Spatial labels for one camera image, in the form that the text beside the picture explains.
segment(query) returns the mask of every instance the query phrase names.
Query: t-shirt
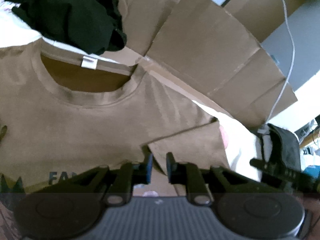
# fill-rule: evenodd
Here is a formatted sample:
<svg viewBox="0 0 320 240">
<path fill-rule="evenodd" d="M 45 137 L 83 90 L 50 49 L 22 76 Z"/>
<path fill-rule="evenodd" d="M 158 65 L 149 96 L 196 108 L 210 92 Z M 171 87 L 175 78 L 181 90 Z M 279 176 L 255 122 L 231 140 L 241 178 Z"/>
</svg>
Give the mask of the t-shirt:
<svg viewBox="0 0 320 240">
<path fill-rule="evenodd" d="M 7 183 L 21 177 L 25 190 L 32 192 L 96 166 L 115 169 L 127 161 L 140 162 L 150 142 L 199 126 L 205 127 L 198 137 L 218 133 L 201 143 L 188 137 L 184 143 L 199 149 L 191 160 L 204 158 L 206 167 L 201 168 L 228 167 L 212 116 L 139 65 L 116 91 L 72 91 L 49 75 L 40 51 L 41 40 L 0 49 L 0 124 L 8 127 L 0 145 L 0 172 Z M 211 152 L 201 150 L 203 143 Z"/>
</svg>

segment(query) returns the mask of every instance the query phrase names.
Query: black fabric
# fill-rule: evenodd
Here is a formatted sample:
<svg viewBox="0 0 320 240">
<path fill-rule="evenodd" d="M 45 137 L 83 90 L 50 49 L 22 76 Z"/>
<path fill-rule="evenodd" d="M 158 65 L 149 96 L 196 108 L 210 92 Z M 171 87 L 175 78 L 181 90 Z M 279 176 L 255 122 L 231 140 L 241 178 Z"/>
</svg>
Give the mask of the black fabric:
<svg viewBox="0 0 320 240">
<path fill-rule="evenodd" d="M 118 51 L 127 37 L 118 0 L 8 0 L 21 3 L 12 11 L 47 38 L 88 54 Z"/>
<path fill-rule="evenodd" d="M 301 171 L 300 147 L 295 135 L 285 129 L 268 124 L 272 142 L 269 162 L 278 163 L 287 168 Z M 262 175 L 261 182 L 279 187 L 281 181 L 267 174 Z"/>
</svg>

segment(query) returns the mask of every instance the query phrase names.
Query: screw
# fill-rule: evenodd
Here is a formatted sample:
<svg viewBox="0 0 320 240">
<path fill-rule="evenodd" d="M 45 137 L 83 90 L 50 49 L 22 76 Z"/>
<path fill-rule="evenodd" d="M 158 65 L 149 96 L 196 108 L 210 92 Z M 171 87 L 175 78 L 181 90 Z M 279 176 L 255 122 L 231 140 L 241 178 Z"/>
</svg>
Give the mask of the screw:
<svg viewBox="0 0 320 240">
<path fill-rule="evenodd" d="M 199 205 L 206 205 L 210 203 L 210 198 L 205 195 L 196 196 L 193 200 Z"/>
<path fill-rule="evenodd" d="M 117 195 L 111 195 L 108 197 L 107 201 L 111 205 L 117 205 L 123 201 L 123 198 Z"/>
</svg>

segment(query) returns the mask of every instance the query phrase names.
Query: gray ribbed panel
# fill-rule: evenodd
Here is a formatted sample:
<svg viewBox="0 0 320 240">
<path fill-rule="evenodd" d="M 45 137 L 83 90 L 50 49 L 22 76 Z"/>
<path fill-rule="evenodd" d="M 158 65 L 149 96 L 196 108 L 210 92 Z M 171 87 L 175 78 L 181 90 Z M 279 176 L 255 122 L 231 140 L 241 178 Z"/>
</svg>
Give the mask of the gray ribbed panel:
<svg viewBox="0 0 320 240">
<path fill-rule="evenodd" d="M 225 228 L 211 209 L 193 206 L 185 197 L 134 197 L 124 207 L 108 209 L 95 228 L 75 240 L 247 239 Z"/>
</svg>

